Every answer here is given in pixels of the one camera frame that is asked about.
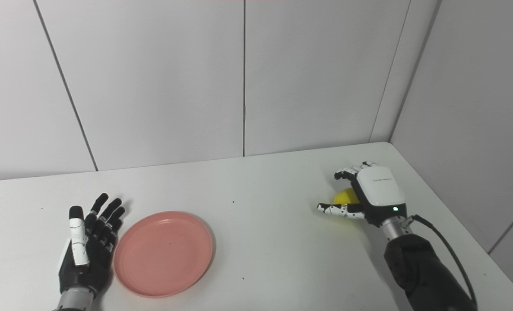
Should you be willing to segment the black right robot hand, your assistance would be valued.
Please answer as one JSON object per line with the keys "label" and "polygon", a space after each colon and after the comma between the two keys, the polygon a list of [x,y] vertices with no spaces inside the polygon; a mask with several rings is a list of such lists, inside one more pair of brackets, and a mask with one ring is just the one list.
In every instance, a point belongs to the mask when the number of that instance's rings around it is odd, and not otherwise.
{"label": "black right robot hand", "polygon": [[366,220],[381,228],[387,220],[405,220],[405,195],[388,167],[365,161],[360,166],[344,168],[334,173],[334,179],[350,181],[357,203],[319,203],[324,214],[355,220]]}

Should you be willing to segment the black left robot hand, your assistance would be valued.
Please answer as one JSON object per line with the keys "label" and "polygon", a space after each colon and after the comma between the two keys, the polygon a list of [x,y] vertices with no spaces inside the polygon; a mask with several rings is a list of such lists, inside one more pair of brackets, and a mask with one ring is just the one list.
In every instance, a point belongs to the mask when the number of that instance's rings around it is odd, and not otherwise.
{"label": "black left robot hand", "polygon": [[111,279],[113,254],[126,209],[118,197],[103,207],[108,199],[107,193],[99,195],[87,215],[82,206],[69,209],[71,239],[58,272],[61,294],[83,288],[97,297]]}

